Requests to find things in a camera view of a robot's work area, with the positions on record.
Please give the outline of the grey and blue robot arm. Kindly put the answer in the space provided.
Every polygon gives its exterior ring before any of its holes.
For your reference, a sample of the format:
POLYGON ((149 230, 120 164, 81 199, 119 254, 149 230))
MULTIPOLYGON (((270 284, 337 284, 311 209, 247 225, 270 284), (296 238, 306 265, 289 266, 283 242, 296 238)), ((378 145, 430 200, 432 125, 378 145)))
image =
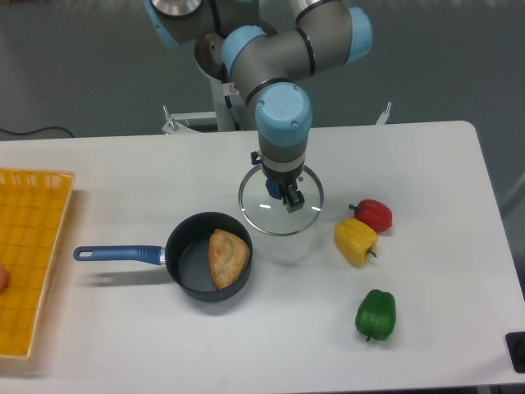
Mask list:
POLYGON ((341 1, 291 1, 295 27, 270 34, 257 1, 147 1, 158 36, 176 46, 217 38, 212 55, 220 76, 239 90, 258 130, 252 156, 268 179, 269 194, 291 213, 304 197, 297 180, 303 171, 313 115, 297 81, 365 57, 372 48, 372 24, 359 7, 341 1))

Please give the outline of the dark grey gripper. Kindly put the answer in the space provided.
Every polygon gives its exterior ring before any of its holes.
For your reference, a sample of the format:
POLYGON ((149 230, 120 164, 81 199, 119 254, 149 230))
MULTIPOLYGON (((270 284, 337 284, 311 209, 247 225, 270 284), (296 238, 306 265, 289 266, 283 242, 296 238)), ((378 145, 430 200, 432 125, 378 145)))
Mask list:
POLYGON ((304 196, 298 189, 297 180, 304 168, 304 154, 289 162, 277 162, 262 151, 250 153, 251 163, 261 165, 266 176, 269 195, 282 195, 288 213, 299 211, 304 206, 304 196))

